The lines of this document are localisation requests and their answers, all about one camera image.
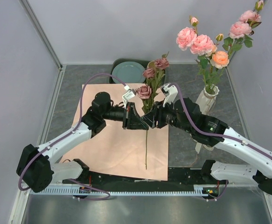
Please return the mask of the mauve rose stem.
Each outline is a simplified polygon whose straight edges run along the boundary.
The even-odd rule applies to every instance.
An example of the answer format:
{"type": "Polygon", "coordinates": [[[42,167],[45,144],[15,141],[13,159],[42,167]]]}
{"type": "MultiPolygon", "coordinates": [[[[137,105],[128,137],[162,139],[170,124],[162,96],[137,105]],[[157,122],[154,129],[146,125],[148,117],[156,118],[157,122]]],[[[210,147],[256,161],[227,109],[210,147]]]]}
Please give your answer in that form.
{"type": "Polygon", "coordinates": [[[157,90],[162,86],[165,79],[165,70],[169,67],[167,60],[169,52],[163,54],[161,58],[150,61],[142,73],[145,78],[144,85],[136,90],[138,97],[142,100],[142,111],[144,114],[153,108],[154,98],[158,95],[157,90]]]}

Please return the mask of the pink wrapping paper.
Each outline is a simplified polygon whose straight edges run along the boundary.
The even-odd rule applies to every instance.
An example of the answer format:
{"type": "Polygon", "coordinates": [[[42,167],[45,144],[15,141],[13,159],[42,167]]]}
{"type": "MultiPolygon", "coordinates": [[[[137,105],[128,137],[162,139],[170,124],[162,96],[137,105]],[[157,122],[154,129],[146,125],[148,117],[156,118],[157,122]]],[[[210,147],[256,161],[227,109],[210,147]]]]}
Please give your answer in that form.
{"type": "MultiPolygon", "coordinates": [[[[83,93],[82,116],[92,106],[99,92],[110,95],[110,106],[96,106],[106,110],[122,102],[126,93],[122,84],[88,84],[83,93]]],[[[62,156],[62,161],[80,159],[90,171],[150,180],[167,180],[168,126],[146,131],[125,130],[122,120],[105,119],[106,127],[88,141],[80,143],[62,156]]]]}

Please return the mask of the beige ribbon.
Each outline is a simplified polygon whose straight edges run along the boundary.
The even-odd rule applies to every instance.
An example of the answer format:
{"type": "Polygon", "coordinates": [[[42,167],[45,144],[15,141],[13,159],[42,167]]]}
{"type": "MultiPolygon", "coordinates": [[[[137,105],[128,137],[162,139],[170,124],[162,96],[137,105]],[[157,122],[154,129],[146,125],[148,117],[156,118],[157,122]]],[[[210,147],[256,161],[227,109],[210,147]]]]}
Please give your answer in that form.
{"type": "Polygon", "coordinates": [[[208,149],[208,147],[206,145],[196,142],[195,151],[199,154],[202,147],[205,149],[208,149]]]}

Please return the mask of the pink rose stem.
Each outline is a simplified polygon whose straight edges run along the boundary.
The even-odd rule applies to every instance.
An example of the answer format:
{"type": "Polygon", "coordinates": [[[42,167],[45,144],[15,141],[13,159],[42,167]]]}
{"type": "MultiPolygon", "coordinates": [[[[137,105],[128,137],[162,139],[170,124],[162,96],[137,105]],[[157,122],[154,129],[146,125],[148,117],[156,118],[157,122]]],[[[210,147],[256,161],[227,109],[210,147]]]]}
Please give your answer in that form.
{"type": "Polygon", "coordinates": [[[260,12],[263,10],[264,5],[263,0],[256,1],[254,9],[242,13],[238,21],[231,26],[229,36],[223,38],[223,51],[227,52],[229,61],[243,46],[252,47],[253,39],[251,36],[254,34],[254,29],[261,24],[260,12]]]}
{"type": "Polygon", "coordinates": [[[190,27],[183,28],[177,35],[176,43],[178,47],[197,56],[197,64],[200,74],[203,75],[205,90],[208,94],[214,94],[214,84],[211,80],[213,66],[210,65],[212,55],[217,50],[216,45],[207,35],[198,34],[199,20],[196,17],[189,17],[190,27]]]}

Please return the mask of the peach rose stem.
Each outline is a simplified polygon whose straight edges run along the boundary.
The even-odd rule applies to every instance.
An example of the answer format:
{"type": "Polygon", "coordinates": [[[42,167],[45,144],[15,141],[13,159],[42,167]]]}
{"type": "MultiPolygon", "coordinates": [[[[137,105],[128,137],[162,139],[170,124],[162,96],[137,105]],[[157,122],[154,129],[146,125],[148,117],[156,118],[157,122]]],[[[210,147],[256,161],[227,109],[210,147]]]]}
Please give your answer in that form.
{"type": "Polygon", "coordinates": [[[215,37],[216,43],[212,40],[207,45],[206,56],[209,58],[210,68],[205,72],[205,85],[206,92],[208,94],[215,94],[215,85],[219,82],[220,76],[223,71],[219,74],[219,70],[225,68],[229,64],[229,56],[225,51],[218,51],[217,44],[224,38],[223,34],[218,34],[215,37]]]}

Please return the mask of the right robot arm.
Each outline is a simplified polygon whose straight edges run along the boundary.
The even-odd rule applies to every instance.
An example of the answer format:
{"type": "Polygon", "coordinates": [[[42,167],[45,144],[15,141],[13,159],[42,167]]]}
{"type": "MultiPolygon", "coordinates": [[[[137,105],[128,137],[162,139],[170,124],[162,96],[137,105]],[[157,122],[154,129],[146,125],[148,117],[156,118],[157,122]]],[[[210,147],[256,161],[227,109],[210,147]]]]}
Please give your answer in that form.
{"type": "Polygon", "coordinates": [[[156,102],[153,109],[142,117],[151,128],[166,125],[186,131],[198,143],[215,147],[245,161],[246,164],[226,164],[206,160],[200,171],[204,183],[228,181],[256,184],[272,195],[272,152],[249,141],[221,120],[204,115],[198,104],[189,98],[174,104],[156,102]]]}

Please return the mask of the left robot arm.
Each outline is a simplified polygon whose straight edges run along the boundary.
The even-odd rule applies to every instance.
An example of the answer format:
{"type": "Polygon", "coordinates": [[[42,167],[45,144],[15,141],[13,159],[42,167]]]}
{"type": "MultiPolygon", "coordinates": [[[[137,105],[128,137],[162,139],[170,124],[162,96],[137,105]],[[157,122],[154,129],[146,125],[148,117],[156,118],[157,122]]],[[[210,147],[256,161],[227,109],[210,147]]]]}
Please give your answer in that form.
{"type": "Polygon", "coordinates": [[[44,190],[56,174],[53,164],[80,143],[99,134],[106,127],[107,120],[120,121],[123,129],[127,130],[148,130],[149,126],[137,113],[135,103],[129,102],[135,95],[135,90],[128,90],[122,97],[123,106],[120,107],[113,105],[109,93],[99,92],[74,127],[37,147],[31,144],[24,147],[16,170],[20,177],[19,189],[24,191],[22,183],[25,183],[35,193],[44,190]]]}

